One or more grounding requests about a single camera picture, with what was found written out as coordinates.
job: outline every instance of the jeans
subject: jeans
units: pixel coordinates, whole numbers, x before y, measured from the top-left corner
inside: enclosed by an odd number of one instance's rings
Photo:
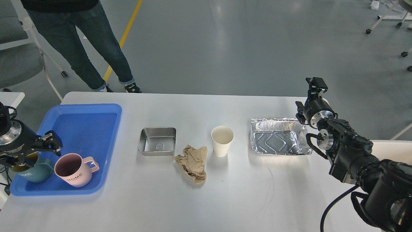
[[[37,31],[71,65],[75,73],[93,90],[106,83],[90,62],[76,31],[76,26],[103,56],[119,77],[121,84],[134,82],[129,64],[120,49],[100,2],[90,10],[73,13],[40,13],[27,11]]]

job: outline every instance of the pink mug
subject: pink mug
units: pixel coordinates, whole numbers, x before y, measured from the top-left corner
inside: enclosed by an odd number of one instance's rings
[[[99,164],[89,156],[82,158],[79,154],[69,153],[58,159],[54,173],[74,187],[85,186],[91,180],[92,173],[99,170]]]

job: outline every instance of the white table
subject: white table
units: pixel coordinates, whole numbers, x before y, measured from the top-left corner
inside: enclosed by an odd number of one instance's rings
[[[23,98],[23,92],[0,92],[0,102],[5,106],[16,108]]]
[[[250,146],[250,119],[294,117],[296,100],[305,98],[68,93],[62,104],[123,109],[105,185],[91,195],[10,196],[1,231],[319,231],[326,206],[352,186],[328,175],[329,162],[316,153],[262,156]],[[235,134],[223,158],[212,151],[217,125]],[[175,127],[176,155],[187,144],[207,146],[206,182],[193,184],[171,156],[140,154],[144,127]],[[325,231],[380,230],[365,224],[346,197],[329,212]]]

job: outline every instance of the sneaker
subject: sneaker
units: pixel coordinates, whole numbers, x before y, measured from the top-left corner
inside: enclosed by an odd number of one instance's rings
[[[111,90],[110,88],[109,88],[109,86],[105,86],[106,88],[104,88],[104,89],[102,89],[102,90],[99,90],[99,91],[97,91],[97,92],[113,92],[113,90]]]
[[[139,87],[137,87],[136,82],[133,82],[128,85],[124,85],[124,90],[126,92],[135,92],[135,93],[143,93]]]

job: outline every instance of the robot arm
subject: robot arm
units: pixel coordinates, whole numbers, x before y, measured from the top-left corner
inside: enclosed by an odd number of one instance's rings
[[[10,114],[9,109],[13,109],[14,114]],[[16,109],[0,102],[0,164],[33,167],[26,156],[34,152],[53,152],[61,156],[61,139],[52,130],[44,136],[37,135],[15,117]]]
[[[380,161],[372,155],[373,143],[360,136],[346,120],[338,119],[322,98],[328,90],[322,78],[306,78],[309,84],[305,104],[296,102],[296,117],[319,134],[307,134],[308,145],[328,159],[329,174],[341,182],[360,186],[367,194],[353,192],[353,206],[369,225],[388,232],[412,231],[412,166]],[[318,148],[311,142],[317,140]]]

